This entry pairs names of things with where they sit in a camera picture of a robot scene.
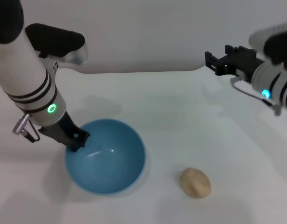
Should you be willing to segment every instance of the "blue bowl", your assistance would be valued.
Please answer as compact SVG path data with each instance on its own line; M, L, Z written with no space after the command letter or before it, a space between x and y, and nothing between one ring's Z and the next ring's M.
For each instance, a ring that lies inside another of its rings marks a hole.
M71 178L95 194L114 194L132 185L145 165L145 148L128 125L112 119L81 127L91 136L85 147L73 152L68 147L65 163Z

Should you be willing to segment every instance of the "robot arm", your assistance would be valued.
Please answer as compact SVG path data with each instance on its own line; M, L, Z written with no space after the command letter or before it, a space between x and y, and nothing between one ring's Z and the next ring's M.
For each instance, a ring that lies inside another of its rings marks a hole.
M287 108L287 23L254 33L249 43L267 60L258 59L255 50L227 45L227 55L221 59L206 52L206 66L218 76L244 74L244 80L267 99L262 99L264 103L272 108Z
M25 129L32 122L41 126L40 133L72 150L84 147L89 133L72 122L53 72L45 68L35 50L42 60L50 57L81 64L87 59L82 35L41 24L25 31L20 0L0 0L0 86L24 112L13 132L31 142L39 140Z

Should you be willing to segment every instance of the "bowl rim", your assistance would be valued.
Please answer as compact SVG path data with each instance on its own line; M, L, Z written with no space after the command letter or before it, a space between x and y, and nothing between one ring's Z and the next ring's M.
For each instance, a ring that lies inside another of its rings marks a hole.
M97 121L101 121L101 120L115 121L115 122L121 123L121 124L123 124L123 125L129 127L129 128L138 136L139 140L141 141L141 143L142 143L142 145L143 145L143 167L142 167L142 169L141 169L139 175L137 176L137 178L136 178L130 185L128 185L127 187L125 187L125 188L123 188L123 189L121 189L121 190L119 190L119 191L112 192L112 193L97 193L97 192L91 191L91 190L89 190L89 189L86 189L86 188L84 188L83 186L81 186L78 182L76 182L75 179L73 178L73 176L71 175L71 173L69 172L68 163L67 163L67 159L66 159L66 158L67 158L68 146L65 147L65 157L64 157L64 159L65 159L65 167L66 167L66 171L68 172L68 174L69 174L70 178L73 180L73 182L74 182L77 186L79 186L81 189L83 189L84 191L89 192L89 193L94 194L94 195L101 195L101 196L105 196L105 195L115 195L115 194L119 194L119 193L121 193L122 191L125 191L125 190L131 188L131 187L137 182L137 180L141 177L141 175L143 174L144 170L146 169L146 158L147 158L147 155L146 155L146 147L145 147L145 145L144 145L144 142L143 142L142 138L141 138L140 135L137 133L137 131L136 131L134 128L132 128L130 125L128 125L127 123L122 122L122 121L120 121L120 120L107 119L107 118L106 118L106 119L97 119L97 120L89 121L89 122L83 124L82 126L80 126L80 128L82 128L82 127L84 127L84 126L86 126L86 125L88 125L88 124L90 124L90 123L97 122Z

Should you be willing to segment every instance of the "white table surface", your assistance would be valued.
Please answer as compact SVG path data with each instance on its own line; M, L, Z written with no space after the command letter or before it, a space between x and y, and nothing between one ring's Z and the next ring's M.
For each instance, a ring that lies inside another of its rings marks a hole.
M61 144L45 136L31 144L13 135L22 113L0 89L0 224L287 223L287 112L274 117L232 89L229 78L206 67L57 72L77 125L119 119L146 145L144 174L115 196L91 195L72 183ZM209 176L209 197L196 200L183 192L178 175L186 167Z

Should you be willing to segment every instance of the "blue led light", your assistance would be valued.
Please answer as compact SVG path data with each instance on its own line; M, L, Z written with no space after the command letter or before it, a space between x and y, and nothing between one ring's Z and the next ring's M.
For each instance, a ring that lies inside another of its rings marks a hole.
M266 97L266 99L270 98L270 92L268 90L263 90L262 95Z

